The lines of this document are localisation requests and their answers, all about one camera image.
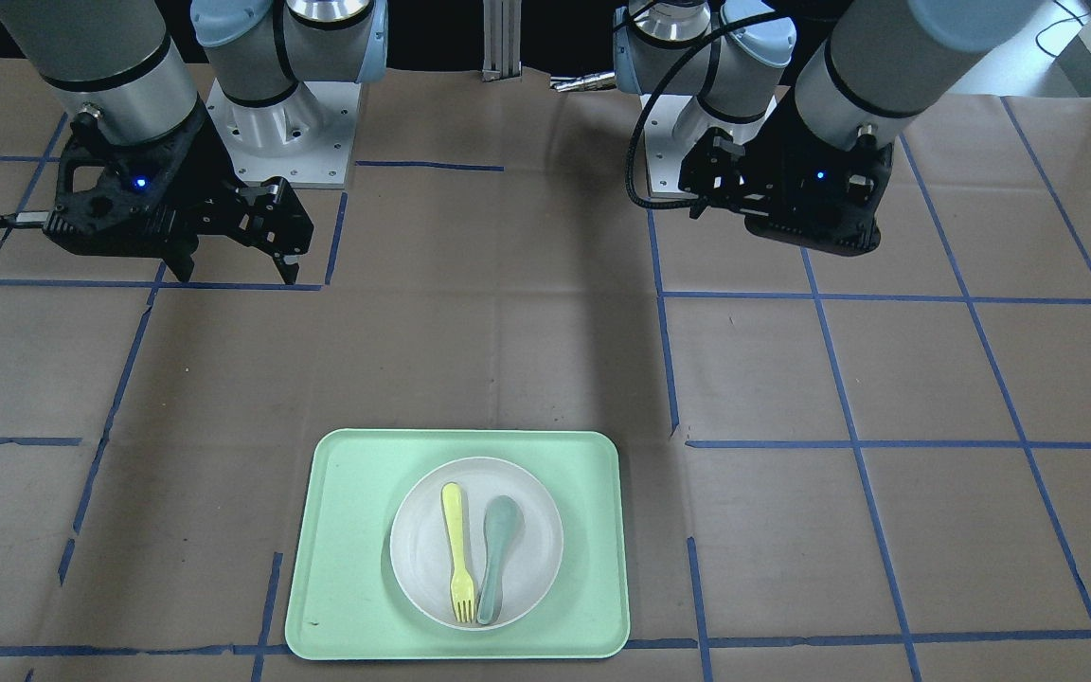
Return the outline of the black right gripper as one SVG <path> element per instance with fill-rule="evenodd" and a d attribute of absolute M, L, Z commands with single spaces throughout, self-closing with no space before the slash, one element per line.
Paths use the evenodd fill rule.
<path fill-rule="evenodd" d="M 193 142 L 157 146 L 164 161 L 164 194 L 157 203 L 157 259 L 178 282 L 189 283 L 201 236 L 226 236 L 264 252 L 285 285 L 298 280 L 314 222 L 285 177 L 245 186 L 228 154 Z"/>

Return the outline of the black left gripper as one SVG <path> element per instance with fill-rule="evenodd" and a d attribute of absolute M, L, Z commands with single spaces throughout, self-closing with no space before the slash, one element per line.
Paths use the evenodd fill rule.
<path fill-rule="evenodd" d="M 681 161 L 679 186 L 694 195 L 688 208 L 696 220 L 710 207 L 791 224 L 799 216 L 786 180 L 786 134 L 796 121 L 796 96 L 786 95 L 742 144 L 722 128 L 709 128 Z"/>

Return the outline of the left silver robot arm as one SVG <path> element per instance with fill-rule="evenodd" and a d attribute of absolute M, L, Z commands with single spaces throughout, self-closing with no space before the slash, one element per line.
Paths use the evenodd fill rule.
<path fill-rule="evenodd" d="M 618 89 L 645 97 L 625 193 L 750 232 L 867 251 L 895 141 L 1035 1 L 628 1 Z"/>

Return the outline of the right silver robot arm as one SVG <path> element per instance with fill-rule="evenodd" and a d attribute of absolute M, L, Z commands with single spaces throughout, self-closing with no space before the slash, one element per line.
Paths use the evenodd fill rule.
<path fill-rule="evenodd" d="M 182 283 L 203 236 L 297 280 L 314 224 L 293 160 L 328 152 L 345 112 L 312 83 L 379 81 L 385 1 L 194 1 L 224 104 L 200 96 L 152 1 L 0 1 L 0 21 L 69 116 L 53 206 L 38 227 L 77 256 L 161 260 Z"/>

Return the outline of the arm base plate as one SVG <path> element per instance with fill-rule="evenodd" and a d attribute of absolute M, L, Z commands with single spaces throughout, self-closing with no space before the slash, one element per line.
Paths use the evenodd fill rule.
<path fill-rule="evenodd" d="M 642 151 L 648 163 L 648 195 L 654 200 L 691 199 L 679 186 L 679 174 L 685 155 L 702 134 L 719 128 L 731 134 L 733 142 L 745 144 L 758 134 L 763 121 L 777 107 L 771 96 L 763 117 L 754 122 L 726 122 L 703 111 L 690 96 L 663 95 L 655 103 L 642 135 Z"/>
<path fill-rule="evenodd" d="M 281 176 L 295 188 L 343 189 L 363 91 L 360 83 L 312 81 L 281 103 L 247 108 L 215 81 L 206 108 L 247 186 Z"/>

